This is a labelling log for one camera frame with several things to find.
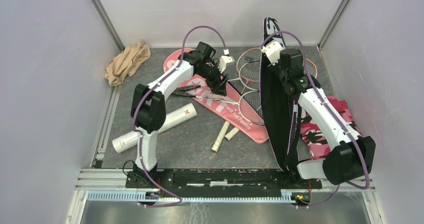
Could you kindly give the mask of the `white shuttlecock tube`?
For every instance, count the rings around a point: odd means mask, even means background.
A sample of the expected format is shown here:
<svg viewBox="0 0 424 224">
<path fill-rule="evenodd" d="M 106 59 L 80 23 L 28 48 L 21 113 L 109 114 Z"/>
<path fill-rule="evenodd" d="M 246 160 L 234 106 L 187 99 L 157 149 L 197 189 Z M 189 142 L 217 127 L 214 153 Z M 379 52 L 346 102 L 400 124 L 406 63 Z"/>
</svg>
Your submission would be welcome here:
<svg viewBox="0 0 424 224">
<path fill-rule="evenodd" d="M 189 103 L 185 106 L 174 110 L 166 115 L 163 126 L 158 130 L 161 134 L 197 115 L 197 111 L 193 104 Z M 119 154 L 138 144 L 138 134 L 135 131 L 130 131 L 112 140 L 112 146 Z"/>
</svg>

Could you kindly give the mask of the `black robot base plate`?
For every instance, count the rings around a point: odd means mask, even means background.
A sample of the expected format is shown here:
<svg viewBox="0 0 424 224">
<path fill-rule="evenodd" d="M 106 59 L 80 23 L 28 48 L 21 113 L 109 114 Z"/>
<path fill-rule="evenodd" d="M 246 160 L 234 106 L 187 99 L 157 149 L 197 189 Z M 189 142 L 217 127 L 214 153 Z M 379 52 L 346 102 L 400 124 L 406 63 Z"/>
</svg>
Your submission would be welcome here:
<svg viewBox="0 0 424 224">
<path fill-rule="evenodd" d="M 270 198 L 282 190 L 309 191 L 323 187 L 318 179 L 302 179 L 279 169 L 157 170 L 149 180 L 141 171 L 125 173 L 128 189 L 152 189 L 162 198 Z"/>
</svg>

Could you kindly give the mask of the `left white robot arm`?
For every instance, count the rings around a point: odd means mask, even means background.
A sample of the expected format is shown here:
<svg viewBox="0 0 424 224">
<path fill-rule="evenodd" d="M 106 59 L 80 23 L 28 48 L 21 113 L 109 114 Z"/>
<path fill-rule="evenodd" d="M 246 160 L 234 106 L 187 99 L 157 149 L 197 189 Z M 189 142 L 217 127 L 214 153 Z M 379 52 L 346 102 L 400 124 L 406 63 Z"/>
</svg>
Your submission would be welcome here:
<svg viewBox="0 0 424 224">
<path fill-rule="evenodd" d="M 224 71 L 235 60 L 228 49 L 217 62 L 213 55 L 215 49 L 199 42 L 195 50 L 182 51 L 179 60 L 158 79 L 148 85 L 140 84 L 135 90 L 138 103 L 131 113 L 134 131 L 139 138 L 135 164 L 143 169 L 138 174 L 138 181 L 145 188 L 153 187 L 157 174 L 152 171 L 157 166 L 156 145 L 159 129 L 166 120 L 166 100 L 186 80 L 198 75 L 204 78 L 210 91 L 216 95 L 226 96 L 228 75 Z"/>
</svg>

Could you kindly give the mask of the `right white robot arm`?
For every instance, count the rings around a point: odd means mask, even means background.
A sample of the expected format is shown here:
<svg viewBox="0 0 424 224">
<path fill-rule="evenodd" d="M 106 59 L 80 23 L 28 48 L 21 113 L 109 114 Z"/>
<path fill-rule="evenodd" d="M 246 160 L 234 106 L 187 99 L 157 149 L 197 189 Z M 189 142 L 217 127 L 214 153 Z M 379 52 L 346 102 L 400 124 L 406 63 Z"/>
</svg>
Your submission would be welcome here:
<svg viewBox="0 0 424 224">
<path fill-rule="evenodd" d="M 322 159 L 302 161 L 289 173 L 289 183 L 302 188 L 309 179 L 325 179 L 333 185 L 350 184 L 366 190 L 370 186 L 376 143 L 351 127 L 330 103 L 316 79 L 303 70 L 299 49 L 283 49 L 278 65 L 282 68 L 284 90 L 294 98 L 318 125 L 330 147 Z"/>
</svg>

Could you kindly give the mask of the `black sport racket bag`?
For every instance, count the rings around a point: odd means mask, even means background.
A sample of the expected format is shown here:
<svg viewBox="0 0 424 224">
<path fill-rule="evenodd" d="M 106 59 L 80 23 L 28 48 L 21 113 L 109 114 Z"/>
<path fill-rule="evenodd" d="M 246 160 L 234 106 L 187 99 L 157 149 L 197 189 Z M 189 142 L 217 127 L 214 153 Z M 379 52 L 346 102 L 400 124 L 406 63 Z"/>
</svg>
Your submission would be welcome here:
<svg viewBox="0 0 424 224">
<path fill-rule="evenodd" d="M 297 175 L 300 140 L 298 106 L 289 97 L 278 78 L 270 69 L 269 59 L 260 60 L 260 99 L 263 120 L 271 148 L 280 170 Z"/>
</svg>

